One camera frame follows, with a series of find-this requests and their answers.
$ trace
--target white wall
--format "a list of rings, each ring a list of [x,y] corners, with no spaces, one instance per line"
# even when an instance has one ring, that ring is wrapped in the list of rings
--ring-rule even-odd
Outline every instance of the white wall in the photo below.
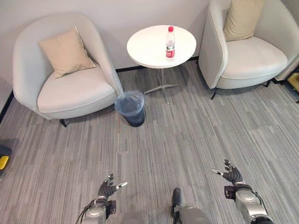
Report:
[[[0,111],[12,89],[12,52],[18,34],[32,21],[80,12],[97,26],[116,69],[136,66],[126,45],[136,31],[161,24],[189,30],[199,44],[209,0],[0,0]]]

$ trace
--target gray carpet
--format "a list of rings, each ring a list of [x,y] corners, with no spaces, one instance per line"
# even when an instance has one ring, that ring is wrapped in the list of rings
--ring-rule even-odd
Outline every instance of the gray carpet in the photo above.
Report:
[[[125,90],[158,85],[159,70],[119,74]],[[12,101],[0,125],[0,144],[13,156],[0,180],[3,224],[73,224],[95,198],[105,176],[129,185],[113,196],[118,224],[128,211],[146,224],[172,223],[175,187],[184,202],[204,210],[213,224],[242,224],[234,202],[226,200],[223,170],[231,159],[246,183],[264,198],[277,224],[299,220],[299,105],[296,93],[271,83],[219,90],[210,100],[195,61],[166,69],[167,105],[161,92],[145,97],[146,122],[130,127],[113,108],[67,120],[45,120]]]

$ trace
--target seat cushion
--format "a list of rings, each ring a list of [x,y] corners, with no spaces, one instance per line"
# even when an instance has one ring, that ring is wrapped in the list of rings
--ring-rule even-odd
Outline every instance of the seat cushion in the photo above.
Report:
[[[110,101],[111,95],[115,95],[114,89],[107,82],[100,66],[96,63],[95,65],[95,68],[76,71],[58,79],[55,79],[55,74],[52,73],[39,93],[39,111],[56,113],[75,110],[99,100],[105,101],[106,98]]]
[[[251,37],[227,42],[228,63],[222,78],[251,79],[282,71],[287,66],[284,53],[272,44]]]

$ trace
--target table top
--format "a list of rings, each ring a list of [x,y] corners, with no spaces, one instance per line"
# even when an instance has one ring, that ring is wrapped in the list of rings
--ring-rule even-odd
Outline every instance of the table top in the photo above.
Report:
[[[187,61],[195,52],[196,40],[187,30],[173,26],[175,56],[166,60],[166,35],[168,25],[142,29],[130,37],[127,50],[137,64],[154,69],[170,68]]]

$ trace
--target table base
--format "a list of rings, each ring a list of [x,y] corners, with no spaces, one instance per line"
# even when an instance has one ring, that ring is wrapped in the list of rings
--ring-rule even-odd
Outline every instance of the table base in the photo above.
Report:
[[[177,87],[177,86],[180,86],[179,84],[164,84],[164,69],[161,69],[161,80],[158,78],[159,82],[160,82],[160,85],[151,89],[151,90],[147,90],[144,92],[144,94],[147,94],[147,93],[150,93],[150,92],[153,92],[153,91],[157,91],[157,90],[162,90],[162,94],[166,100],[166,103],[167,104],[170,104],[169,101],[167,100],[166,98],[166,95],[165,95],[165,89],[166,88],[171,88],[171,87]]]

